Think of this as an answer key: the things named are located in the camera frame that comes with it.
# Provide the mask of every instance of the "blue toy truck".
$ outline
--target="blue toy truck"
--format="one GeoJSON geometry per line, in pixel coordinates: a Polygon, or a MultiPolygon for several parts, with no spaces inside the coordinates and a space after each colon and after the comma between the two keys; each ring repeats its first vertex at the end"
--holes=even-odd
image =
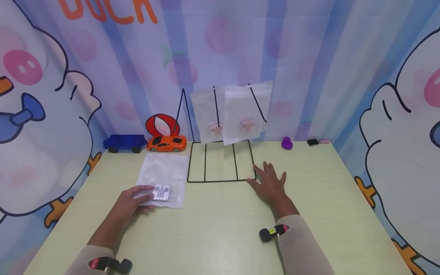
{"type": "Polygon", "coordinates": [[[131,150],[133,153],[140,153],[142,147],[147,144],[143,135],[111,135],[104,140],[104,148],[111,153],[119,150],[131,150]]]}

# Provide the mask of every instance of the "earphones package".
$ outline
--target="earphones package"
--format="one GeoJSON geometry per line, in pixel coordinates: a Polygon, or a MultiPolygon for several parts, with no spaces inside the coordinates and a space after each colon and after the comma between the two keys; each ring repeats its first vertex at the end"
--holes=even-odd
{"type": "Polygon", "coordinates": [[[140,192],[135,195],[135,198],[154,194],[154,199],[140,206],[182,208],[188,161],[188,156],[148,153],[143,161],[136,184],[151,185],[154,186],[154,189],[140,192]]]}
{"type": "Polygon", "coordinates": [[[201,144],[223,139],[224,87],[215,88],[215,91],[214,94],[212,88],[191,93],[201,144]]]}
{"type": "Polygon", "coordinates": [[[264,120],[269,116],[272,87],[273,81],[267,81],[226,89],[223,129],[225,145],[257,138],[266,129],[264,120]]]}

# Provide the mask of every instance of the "table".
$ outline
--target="table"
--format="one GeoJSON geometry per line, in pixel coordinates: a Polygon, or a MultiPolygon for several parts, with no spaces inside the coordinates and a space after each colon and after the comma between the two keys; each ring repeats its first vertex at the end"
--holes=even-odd
{"type": "MultiPolygon", "coordinates": [[[[279,174],[287,171],[286,192],[336,274],[411,274],[332,144],[295,142],[291,151],[279,142],[251,144],[256,164],[267,160],[279,174]]],[[[189,154],[188,146],[180,154],[189,154]]],[[[210,146],[206,177],[227,175],[234,165],[231,147],[210,146]]],[[[243,148],[234,149],[239,173],[251,176],[249,167],[241,165],[249,162],[243,148]]],[[[194,145],[191,177],[202,174],[202,150],[194,145]]],[[[135,185],[146,154],[105,153],[25,275],[63,274],[120,192],[135,185]]],[[[183,209],[139,216],[125,233],[117,258],[133,262],[131,275],[283,274],[275,242],[262,244],[258,236],[273,224],[271,211],[245,181],[187,183],[183,209]]]]}

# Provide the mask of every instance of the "duck illustration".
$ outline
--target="duck illustration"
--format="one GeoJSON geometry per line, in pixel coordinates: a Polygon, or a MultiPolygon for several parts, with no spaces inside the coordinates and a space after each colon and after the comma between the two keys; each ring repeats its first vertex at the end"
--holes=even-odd
{"type": "Polygon", "coordinates": [[[372,185],[355,181],[372,208],[377,197],[386,218],[406,242],[396,248],[414,274],[420,257],[440,268],[440,33],[410,53],[395,83],[376,92],[359,126],[368,146],[372,185]]]}
{"type": "Polygon", "coordinates": [[[89,122],[101,107],[87,76],[69,70],[60,43],[13,1],[0,10],[0,227],[46,205],[49,228],[72,201],[64,196],[101,153],[89,122]]]}

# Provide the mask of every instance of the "beige sleeve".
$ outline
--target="beige sleeve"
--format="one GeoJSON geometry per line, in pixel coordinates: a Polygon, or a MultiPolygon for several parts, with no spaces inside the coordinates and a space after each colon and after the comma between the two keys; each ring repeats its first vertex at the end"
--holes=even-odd
{"type": "Polygon", "coordinates": [[[104,271],[94,270],[89,268],[88,263],[100,257],[114,258],[113,251],[110,248],[100,246],[85,246],[73,263],[69,266],[69,269],[64,275],[102,275],[104,271]]]}
{"type": "Polygon", "coordinates": [[[334,275],[310,228],[300,215],[282,217],[277,224],[289,226],[289,230],[278,237],[286,275],[334,275]]]}

